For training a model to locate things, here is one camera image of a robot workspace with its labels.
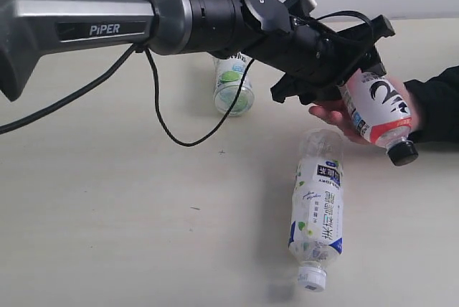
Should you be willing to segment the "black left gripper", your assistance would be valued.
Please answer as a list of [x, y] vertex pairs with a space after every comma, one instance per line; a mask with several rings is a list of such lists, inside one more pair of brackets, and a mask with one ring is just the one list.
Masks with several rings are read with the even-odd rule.
[[379, 17], [335, 31], [312, 17], [291, 16], [286, 33], [266, 32], [247, 46], [247, 54], [284, 76], [270, 88], [277, 103], [298, 97], [302, 105], [337, 101], [335, 85], [349, 78], [358, 65], [362, 72], [387, 74], [378, 52], [371, 52], [380, 38]]

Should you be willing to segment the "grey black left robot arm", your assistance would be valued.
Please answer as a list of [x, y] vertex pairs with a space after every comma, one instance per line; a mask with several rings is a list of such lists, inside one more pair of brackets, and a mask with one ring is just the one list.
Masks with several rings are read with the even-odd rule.
[[44, 55], [139, 43], [159, 55], [241, 52], [283, 72], [274, 101], [335, 99], [357, 70], [384, 72], [385, 16], [336, 32], [312, 0], [1, 0], [1, 91], [22, 93]]

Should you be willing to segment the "person's open hand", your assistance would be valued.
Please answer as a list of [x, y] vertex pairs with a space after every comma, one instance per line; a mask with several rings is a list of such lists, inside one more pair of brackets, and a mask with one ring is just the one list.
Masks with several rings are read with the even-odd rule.
[[[412, 132], [421, 131], [425, 123], [425, 112], [421, 105], [418, 103], [415, 96], [408, 91], [403, 82], [393, 77], [388, 77], [388, 81], [391, 82], [399, 94], [404, 98], [411, 111]], [[370, 142], [362, 138], [356, 131], [342, 100], [317, 102], [308, 109], [308, 112], [325, 123], [336, 126], [351, 142], [363, 145], [370, 144]]]

